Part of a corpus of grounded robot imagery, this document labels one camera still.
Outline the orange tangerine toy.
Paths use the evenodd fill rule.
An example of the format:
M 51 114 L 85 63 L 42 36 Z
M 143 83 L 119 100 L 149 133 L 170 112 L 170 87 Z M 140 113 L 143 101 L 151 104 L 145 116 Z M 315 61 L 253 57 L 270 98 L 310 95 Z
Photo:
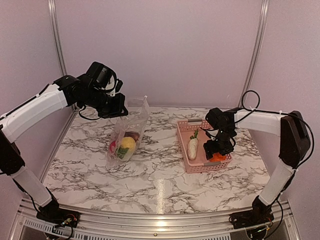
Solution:
M 227 159 L 226 155 L 221 155 L 220 153 L 214 153 L 213 157 L 209 160 L 210 162 L 221 162 Z

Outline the clear zip top bag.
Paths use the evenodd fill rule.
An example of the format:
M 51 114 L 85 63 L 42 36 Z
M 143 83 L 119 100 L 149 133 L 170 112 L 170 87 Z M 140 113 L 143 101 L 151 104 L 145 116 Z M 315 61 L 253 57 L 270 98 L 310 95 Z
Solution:
M 106 167 L 115 168 L 128 162 L 139 148 L 151 111 L 148 97 L 131 97 L 125 101 L 128 115 L 115 122 L 106 154 Z

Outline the dark maroon eggplant toy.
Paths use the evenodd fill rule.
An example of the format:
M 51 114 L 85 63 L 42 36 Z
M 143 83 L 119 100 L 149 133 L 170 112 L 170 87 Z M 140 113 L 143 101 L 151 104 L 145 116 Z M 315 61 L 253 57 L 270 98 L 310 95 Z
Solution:
M 127 135 L 135 140 L 137 142 L 140 139 L 140 134 L 135 131 L 129 131 L 127 132 Z

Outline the dark red fuzzy fruit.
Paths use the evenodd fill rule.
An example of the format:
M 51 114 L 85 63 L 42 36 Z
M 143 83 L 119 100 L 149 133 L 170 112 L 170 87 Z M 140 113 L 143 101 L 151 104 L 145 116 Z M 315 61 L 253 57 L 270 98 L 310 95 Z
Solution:
M 116 151 L 116 148 L 117 148 L 117 142 L 114 140 L 109 145 L 109 151 L 111 153 L 114 153 Z

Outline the yellow lemon toy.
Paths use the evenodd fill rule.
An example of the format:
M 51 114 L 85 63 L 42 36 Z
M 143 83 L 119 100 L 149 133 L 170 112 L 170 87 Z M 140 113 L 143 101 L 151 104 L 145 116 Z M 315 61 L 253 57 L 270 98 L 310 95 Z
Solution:
M 120 149 L 126 154 L 136 149 L 136 141 L 133 137 L 126 136 L 121 140 Z

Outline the white radish with leaves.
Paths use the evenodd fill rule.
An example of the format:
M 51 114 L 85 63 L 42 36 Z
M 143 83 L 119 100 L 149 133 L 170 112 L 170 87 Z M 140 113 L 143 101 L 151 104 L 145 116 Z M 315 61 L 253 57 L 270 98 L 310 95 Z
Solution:
M 128 161 L 131 156 L 133 155 L 133 149 L 130 148 L 123 148 L 123 147 L 119 147 L 116 150 L 116 157 L 123 162 Z

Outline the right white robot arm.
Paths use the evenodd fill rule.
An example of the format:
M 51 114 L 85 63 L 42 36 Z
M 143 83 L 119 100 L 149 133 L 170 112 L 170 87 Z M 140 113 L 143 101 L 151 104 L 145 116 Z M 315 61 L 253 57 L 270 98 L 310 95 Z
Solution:
M 312 133 L 298 111 L 284 113 L 238 107 L 222 111 L 216 107 L 209 110 L 205 120 L 212 128 L 209 130 L 211 139 L 203 145 L 207 159 L 211 159 L 215 153 L 225 156 L 233 152 L 237 129 L 267 133 L 279 138 L 279 161 L 258 196 L 258 202 L 265 206 L 276 201 L 312 146 Z

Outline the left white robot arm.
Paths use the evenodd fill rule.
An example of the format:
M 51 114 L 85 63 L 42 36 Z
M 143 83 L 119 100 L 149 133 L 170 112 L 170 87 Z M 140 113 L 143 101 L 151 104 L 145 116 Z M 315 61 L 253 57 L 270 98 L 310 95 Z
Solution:
M 0 170 L 10 176 L 43 209 L 53 223 L 63 219 L 54 197 L 26 167 L 15 142 L 28 129 L 52 113 L 74 104 L 94 108 L 99 118 L 128 115 L 125 96 L 120 93 L 123 82 L 113 73 L 97 78 L 83 74 L 80 78 L 63 76 L 47 85 L 39 94 L 0 117 Z

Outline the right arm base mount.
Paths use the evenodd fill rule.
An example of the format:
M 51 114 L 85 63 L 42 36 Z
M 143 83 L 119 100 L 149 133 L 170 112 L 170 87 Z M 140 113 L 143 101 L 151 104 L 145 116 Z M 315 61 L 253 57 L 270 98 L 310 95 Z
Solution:
M 265 205 L 257 196 L 252 203 L 252 209 L 234 212 L 228 220 L 234 229 L 241 229 L 271 222 L 274 215 L 272 206 Z

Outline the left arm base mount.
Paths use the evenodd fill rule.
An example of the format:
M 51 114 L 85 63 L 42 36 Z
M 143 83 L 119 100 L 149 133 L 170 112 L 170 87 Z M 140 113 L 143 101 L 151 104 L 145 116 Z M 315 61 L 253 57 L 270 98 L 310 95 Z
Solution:
M 71 226 L 76 228 L 79 222 L 80 213 L 78 211 L 60 208 L 58 201 L 53 198 L 47 205 L 38 206 L 36 217 L 56 225 L 60 225 L 67 219 L 71 219 Z

